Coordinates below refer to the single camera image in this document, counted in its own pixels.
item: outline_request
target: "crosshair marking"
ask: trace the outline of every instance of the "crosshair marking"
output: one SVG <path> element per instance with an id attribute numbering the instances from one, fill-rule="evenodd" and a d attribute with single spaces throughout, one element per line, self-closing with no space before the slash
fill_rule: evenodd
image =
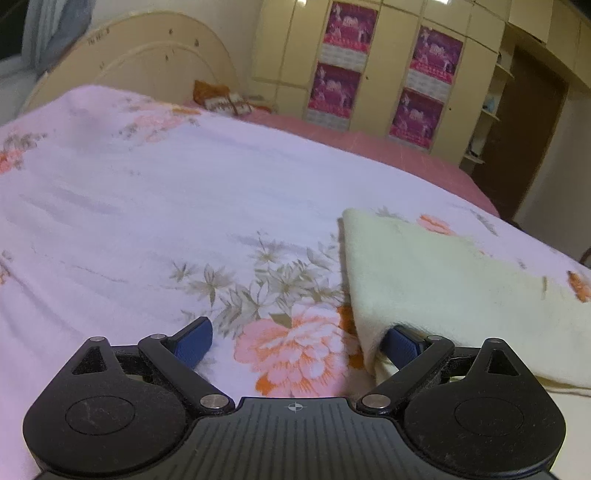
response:
<path id="1" fill-rule="evenodd" d="M 288 406 L 286 406 L 286 408 L 289 408 L 293 413 L 298 413 L 300 410 L 302 410 L 303 408 L 306 408 L 305 406 L 303 406 L 301 403 L 298 402 L 293 402 L 290 403 Z"/>

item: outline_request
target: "headboard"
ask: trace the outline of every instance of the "headboard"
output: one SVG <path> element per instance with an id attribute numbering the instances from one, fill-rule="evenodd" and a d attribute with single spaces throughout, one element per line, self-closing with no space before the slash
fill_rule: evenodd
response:
<path id="1" fill-rule="evenodd" d="M 132 14 L 82 37 L 41 77 L 21 113 L 90 83 L 183 103 L 191 99 L 195 80 L 239 89 L 230 55 L 217 35 L 175 12 Z"/>

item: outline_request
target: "beige towel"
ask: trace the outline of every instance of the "beige towel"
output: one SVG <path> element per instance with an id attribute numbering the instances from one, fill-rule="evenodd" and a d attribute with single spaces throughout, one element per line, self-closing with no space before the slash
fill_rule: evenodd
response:
<path id="1" fill-rule="evenodd" d="M 465 238 L 346 210 L 346 266 L 366 368 L 402 324 L 459 346 L 505 339 L 535 375 L 591 387 L 591 304 L 483 255 Z"/>

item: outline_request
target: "brown door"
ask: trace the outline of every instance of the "brown door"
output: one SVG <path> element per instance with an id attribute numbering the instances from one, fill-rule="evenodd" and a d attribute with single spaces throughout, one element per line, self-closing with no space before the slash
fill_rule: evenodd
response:
<path id="1" fill-rule="evenodd" d="M 516 49 L 508 81 L 472 173 L 503 220 L 512 220 L 545 155 L 566 94 L 565 83 L 526 52 Z"/>

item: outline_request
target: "shelf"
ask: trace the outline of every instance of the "shelf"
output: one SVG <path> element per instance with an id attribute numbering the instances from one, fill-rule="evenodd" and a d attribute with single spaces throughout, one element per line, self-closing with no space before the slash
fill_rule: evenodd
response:
<path id="1" fill-rule="evenodd" d="M 469 153 L 465 154 L 464 157 L 466 160 L 470 160 L 473 161 L 474 163 L 478 163 L 479 165 L 482 165 L 484 163 L 484 160 L 481 160 L 478 157 L 475 157 L 474 155 L 470 155 Z"/>
<path id="2" fill-rule="evenodd" d="M 495 122 L 500 122 L 499 117 L 497 117 L 494 113 L 490 113 L 488 110 L 484 109 L 482 109 L 482 113 L 484 113 L 486 116 L 491 117 Z"/>
<path id="3" fill-rule="evenodd" d="M 500 63 L 495 64 L 495 72 L 500 73 L 501 75 L 510 78 L 511 80 L 514 80 L 515 77 L 513 77 L 513 74 L 509 71 L 509 69 L 506 69 L 503 65 L 501 65 Z"/>

